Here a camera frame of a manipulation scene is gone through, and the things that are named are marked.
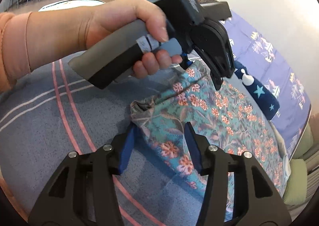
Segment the left forearm peach sleeve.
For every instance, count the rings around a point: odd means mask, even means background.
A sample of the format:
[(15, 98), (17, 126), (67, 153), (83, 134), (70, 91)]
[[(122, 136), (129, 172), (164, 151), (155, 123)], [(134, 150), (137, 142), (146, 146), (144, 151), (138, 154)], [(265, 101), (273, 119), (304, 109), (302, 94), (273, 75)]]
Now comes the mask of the left forearm peach sleeve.
[(1, 91), (33, 70), (87, 48), (92, 7), (1, 13)]

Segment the left hand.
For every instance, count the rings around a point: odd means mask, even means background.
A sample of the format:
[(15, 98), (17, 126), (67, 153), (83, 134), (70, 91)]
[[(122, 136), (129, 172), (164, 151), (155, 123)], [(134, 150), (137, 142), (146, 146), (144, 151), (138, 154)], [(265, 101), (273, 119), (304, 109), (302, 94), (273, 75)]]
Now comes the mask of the left hand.
[(92, 7), (84, 32), (85, 53), (69, 66), (98, 88), (133, 72), (147, 55), (156, 57), (174, 35), (163, 11), (146, 0), (117, 0)]

